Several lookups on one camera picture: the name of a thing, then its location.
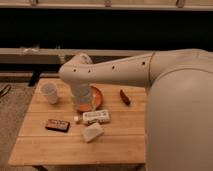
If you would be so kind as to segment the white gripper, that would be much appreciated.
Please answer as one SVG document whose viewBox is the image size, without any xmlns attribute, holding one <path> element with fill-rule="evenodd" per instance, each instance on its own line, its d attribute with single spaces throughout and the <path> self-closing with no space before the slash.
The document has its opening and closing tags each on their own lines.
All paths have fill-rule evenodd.
<svg viewBox="0 0 213 171">
<path fill-rule="evenodd" d="M 74 107 L 79 112 L 88 112 L 94 109 L 93 93 L 89 84 L 73 84 L 70 86 Z"/>
</svg>

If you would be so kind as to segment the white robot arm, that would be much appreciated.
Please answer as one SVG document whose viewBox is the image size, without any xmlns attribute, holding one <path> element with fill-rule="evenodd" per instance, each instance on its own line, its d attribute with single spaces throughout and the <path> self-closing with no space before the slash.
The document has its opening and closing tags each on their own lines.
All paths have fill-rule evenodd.
<svg viewBox="0 0 213 171">
<path fill-rule="evenodd" d="M 158 51 L 93 63 L 80 53 L 61 66 L 75 103 L 92 83 L 144 87 L 147 171 L 213 171 L 213 52 Z"/>
</svg>

